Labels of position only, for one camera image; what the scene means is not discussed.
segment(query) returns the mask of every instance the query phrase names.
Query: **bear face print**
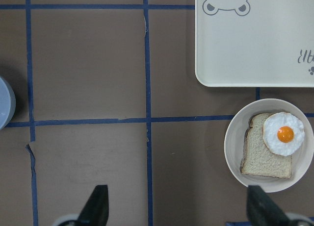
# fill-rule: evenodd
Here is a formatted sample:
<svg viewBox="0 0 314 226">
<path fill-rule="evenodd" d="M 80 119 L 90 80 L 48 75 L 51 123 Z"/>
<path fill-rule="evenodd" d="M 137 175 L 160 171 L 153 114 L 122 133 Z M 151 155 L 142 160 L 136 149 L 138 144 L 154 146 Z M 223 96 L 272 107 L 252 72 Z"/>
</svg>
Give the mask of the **bear face print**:
<svg viewBox="0 0 314 226">
<path fill-rule="evenodd" d="M 205 0 L 203 10 L 208 15 L 214 15 L 218 10 L 234 10 L 238 15 L 244 16 L 250 12 L 248 0 Z"/>
</svg>

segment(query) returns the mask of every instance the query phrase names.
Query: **bowl rim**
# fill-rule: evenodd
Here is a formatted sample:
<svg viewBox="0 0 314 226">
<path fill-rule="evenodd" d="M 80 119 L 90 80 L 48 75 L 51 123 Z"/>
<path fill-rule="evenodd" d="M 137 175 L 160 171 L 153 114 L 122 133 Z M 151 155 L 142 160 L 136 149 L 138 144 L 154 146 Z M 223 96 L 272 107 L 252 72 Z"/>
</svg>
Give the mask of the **bowl rim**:
<svg viewBox="0 0 314 226">
<path fill-rule="evenodd" d="M 3 120 L 3 122 L 0 120 L 0 129 L 2 129 L 2 128 L 4 128 L 5 126 L 6 126 L 6 122 L 7 122 L 7 119 L 8 119 L 8 117 L 9 117 L 9 114 L 10 114 L 10 109 L 11 109 L 11 104 L 12 104 L 12 98 L 11 98 L 11 96 L 10 96 L 10 91 L 9 91 L 9 88 L 8 88 L 8 83 L 6 82 L 6 80 L 2 77 L 2 76 L 0 76 L 0 80 L 1 80 L 1 83 L 3 83 L 4 84 L 4 88 L 5 88 L 5 94 L 9 97 L 9 105 L 8 105 L 8 109 L 7 109 L 7 116 L 6 116 L 6 118 L 5 118 L 5 120 Z"/>
<path fill-rule="evenodd" d="M 225 139 L 224 139 L 224 154 L 225 154 L 225 160 L 226 160 L 226 163 L 227 163 L 227 165 L 228 165 L 228 168 L 229 168 L 230 172 L 233 174 L 233 176 L 234 176 L 241 184 L 243 184 L 243 185 L 246 186 L 246 187 L 247 187 L 248 185 L 247 185 L 246 183 L 244 183 L 241 179 L 239 179 L 239 178 L 237 177 L 237 175 L 233 172 L 233 170 L 232 170 L 232 168 L 231 168 L 231 166 L 230 166 L 230 164 L 229 164 L 229 161 L 228 161 L 228 158 L 227 158 L 227 153 L 226 153 L 227 136 L 228 136 L 228 133 L 230 132 L 229 130 L 231 129 L 231 124 L 233 123 L 233 121 L 235 120 L 235 118 L 236 118 L 243 110 L 245 110 L 245 109 L 246 109 L 247 107 L 249 107 L 249 106 L 252 106 L 253 104 L 260 103 L 260 102 L 263 102 L 263 101 L 270 101 L 270 100 L 286 103 L 286 104 L 288 104 L 289 106 L 294 107 L 296 110 L 298 110 L 299 112 L 301 112 L 301 113 L 304 115 L 304 117 L 306 118 L 306 122 L 307 122 L 307 125 L 308 125 L 308 127 L 309 127 L 309 129 L 310 129 L 310 131 L 311 131 L 311 134 L 313 134 L 312 126 L 311 126 L 311 124 L 310 124 L 308 118 L 307 118 L 306 115 L 304 114 L 304 112 L 301 111 L 297 106 L 295 106 L 294 104 L 292 104 L 292 103 L 290 103 L 290 102 L 288 102 L 288 101 L 281 100 L 281 99 L 274 99 L 274 98 L 266 98 L 266 99 L 260 99 L 260 100 L 253 101 L 253 102 L 247 104 L 246 106 L 244 106 L 242 109 L 240 109 L 240 110 L 234 115 L 234 117 L 233 117 L 232 120 L 230 121 L 230 123 L 229 123 L 229 125 L 228 125 L 228 128 L 227 128 L 227 130 L 226 130 Z M 314 134 L 313 134 L 311 137 L 312 137 L 312 138 L 311 138 L 311 142 L 314 143 Z M 296 183 L 304 176 L 304 174 L 307 172 L 307 170 L 309 169 L 309 167 L 310 167 L 310 165 L 311 165 L 311 162 L 312 162 L 312 160 L 313 160 L 313 156 L 314 156 L 314 147 L 312 148 L 311 161 L 308 162 L 308 164 L 306 165 L 305 171 L 304 171 L 303 173 L 301 173 L 300 176 L 298 176 L 298 178 L 296 178 L 295 181 L 294 181 L 291 185 L 289 185 L 289 186 L 287 186 L 287 187 L 284 187 L 284 188 L 281 188 L 280 190 L 274 190 L 274 191 L 270 191 L 270 190 L 269 190 L 269 191 L 266 191 L 266 192 L 267 192 L 267 193 L 273 193 L 273 192 L 283 191 L 283 190 L 285 190 L 285 189 L 287 189 L 287 188 L 290 188 L 290 187 L 293 186 L 294 184 L 296 184 Z"/>
</svg>

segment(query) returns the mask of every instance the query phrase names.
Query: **white tray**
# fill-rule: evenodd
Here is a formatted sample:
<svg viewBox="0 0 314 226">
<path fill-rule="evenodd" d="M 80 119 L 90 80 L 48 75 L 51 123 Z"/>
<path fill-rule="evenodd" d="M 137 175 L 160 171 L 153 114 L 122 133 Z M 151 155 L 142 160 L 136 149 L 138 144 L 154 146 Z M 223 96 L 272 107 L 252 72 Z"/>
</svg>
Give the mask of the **white tray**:
<svg viewBox="0 0 314 226">
<path fill-rule="evenodd" d="M 314 87 L 313 15 L 314 0 L 195 0 L 197 79 L 209 87 Z"/>
</svg>

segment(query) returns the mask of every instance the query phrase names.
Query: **cartoon bear ear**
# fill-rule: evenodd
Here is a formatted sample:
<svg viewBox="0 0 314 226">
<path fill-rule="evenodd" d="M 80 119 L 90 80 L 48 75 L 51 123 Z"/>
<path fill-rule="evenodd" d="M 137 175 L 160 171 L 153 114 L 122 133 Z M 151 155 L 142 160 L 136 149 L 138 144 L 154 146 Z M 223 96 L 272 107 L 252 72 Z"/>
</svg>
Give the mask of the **cartoon bear ear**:
<svg viewBox="0 0 314 226">
<path fill-rule="evenodd" d="M 203 10 L 208 15 L 214 15 L 218 12 L 219 9 L 211 5 L 209 1 L 207 0 L 203 4 Z"/>
<path fill-rule="evenodd" d="M 239 8 L 236 8 L 235 12 L 240 16 L 244 16 L 250 12 L 250 9 L 251 9 L 251 6 L 249 2 L 246 1 L 244 5 L 240 6 Z"/>
</svg>

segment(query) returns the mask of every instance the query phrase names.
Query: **blue tape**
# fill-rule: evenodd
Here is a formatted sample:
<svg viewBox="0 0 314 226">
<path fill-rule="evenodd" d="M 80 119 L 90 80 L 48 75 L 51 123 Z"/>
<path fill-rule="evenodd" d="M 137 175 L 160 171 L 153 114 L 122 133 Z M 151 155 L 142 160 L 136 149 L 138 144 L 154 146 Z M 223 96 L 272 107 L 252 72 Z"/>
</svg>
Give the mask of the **blue tape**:
<svg viewBox="0 0 314 226">
<path fill-rule="evenodd" d="M 115 123 L 145 123 L 146 118 L 128 119 L 85 119 L 85 120 L 47 120 L 35 121 L 35 126 L 60 126 L 60 125 L 83 125 L 83 124 L 115 124 Z"/>
<path fill-rule="evenodd" d="M 0 9 L 25 9 L 24 4 L 0 4 Z"/>
<path fill-rule="evenodd" d="M 306 117 L 314 117 L 314 113 L 304 113 Z"/>
<path fill-rule="evenodd" d="M 5 127 L 28 127 L 30 122 L 10 122 Z"/>
<path fill-rule="evenodd" d="M 146 78 L 146 128 L 147 128 L 147 198 L 148 198 L 148 226 L 153 226 L 153 170 L 152 170 L 152 114 L 151 114 L 151 63 L 149 43 L 149 6 L 148 0 L 143 0 L 145 34 L 145 78 Z"/>
<path fill-rule="evenodd" d="M 32 4 L 31 9 L 143 9 L 142 4 Z"/>
<path fill-rule="evenodd" d="M 180 4 L 149 4 L 149 9 L 195 9 L 195 5 L 180 5 Z"/>
<path fill-rule="evenodd" d="M 251 226 L 250 222 L 236 222 L 232 223 L 230 226 Z"/>
<path fill-rule="evenodd" d="M 260 87 L 256 87 L 255 88 L 255 100 L 260 100 L 261 99 L 260 93 L 261 93 Z"/>
<path fill-rule="evenodd" d="M 221 116 L 196 116 L 196 117 L 156 117 L 152 122 L 200 122 L 200 121 L 220 121 L 232 120 L 234 115 Z"/>
<path fill-rule="evenodd" d="M 32 204 L 33 204 L 33 221 L 34 226 L 38 226 L 38 209 L 37 209 L 37 182 L 35 171 L 35 156 L 32 152 L 29 144 L 26 145 L 26 150 L 30 155 L 30 169 L 31 169 L 31 192 L 32 192 Z"/>
<path fill-rule="evenodd" d="M 30 140 L 35 141 L 35 122 L 34 122 L 34 99 L 33 99 L 33 63 L 32 63 L 32 46 L 31 46 L 31 8 L 30 0 L 25 0 L 26 9 L 26 50 L 27 50 L 27 88 L 28 88 L 28 114 L 29 114 L 29 132 Z M 32 189 L 32 206 L 33 206 L 33 225 L 38 226 L 38 208 L 37 208 L 37 185 L 35 172 L 35 157 L 29 145 L 27 150 L 30 153 L 30 162 L 32 169 L 31 189 Z"/>
</svg>

